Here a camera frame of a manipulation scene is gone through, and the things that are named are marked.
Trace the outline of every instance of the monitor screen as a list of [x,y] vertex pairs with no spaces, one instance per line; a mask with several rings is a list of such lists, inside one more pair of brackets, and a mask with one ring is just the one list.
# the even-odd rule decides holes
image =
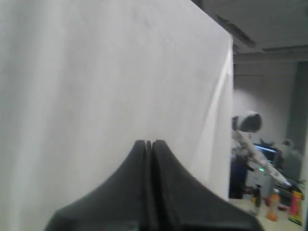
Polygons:
[[270,161],[271,164],[273,164],[276,157],[277,149],[263,146],[261,144],[254,144],[254,146],[257,150],[264,154],[264,156]]

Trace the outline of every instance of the table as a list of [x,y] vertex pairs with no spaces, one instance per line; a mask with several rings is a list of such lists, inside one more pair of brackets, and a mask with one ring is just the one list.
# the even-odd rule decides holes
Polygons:
[[[249,200],[241,200],[241,199],[230,199],[229,202],[244,210],[249,211],[251,207],[251,202]],[[278,221],[273,222],[271,220],[266,219],[266,213],[268,211],[268,207],[262,202],[260,213],[256,216],[256,218],[263,225],[265,231],[303,231],[303,227],[295,224],[288,220],[288,212],[278,211]]]

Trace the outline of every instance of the orange bottle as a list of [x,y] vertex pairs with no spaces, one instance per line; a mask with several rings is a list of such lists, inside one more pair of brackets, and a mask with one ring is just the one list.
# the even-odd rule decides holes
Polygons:
[[266,218],[272,221],[277,221],[278,203],[280,201],[279,190],[274,189],[274,193],[270,196],[269,211],[266,214]]

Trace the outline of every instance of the white sheet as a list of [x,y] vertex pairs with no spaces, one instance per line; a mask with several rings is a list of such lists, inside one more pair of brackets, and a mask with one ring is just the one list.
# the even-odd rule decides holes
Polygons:
[[189,0],[0,0],[0,229],[40,231],[137,139],[228,195],[231,37]]

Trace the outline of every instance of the white wall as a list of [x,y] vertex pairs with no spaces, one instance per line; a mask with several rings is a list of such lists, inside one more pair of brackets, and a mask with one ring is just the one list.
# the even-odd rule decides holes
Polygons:
[[235,68],[233,115],[261,114],[263,127],[252,139],[285,139],[296,63],[239,64]]

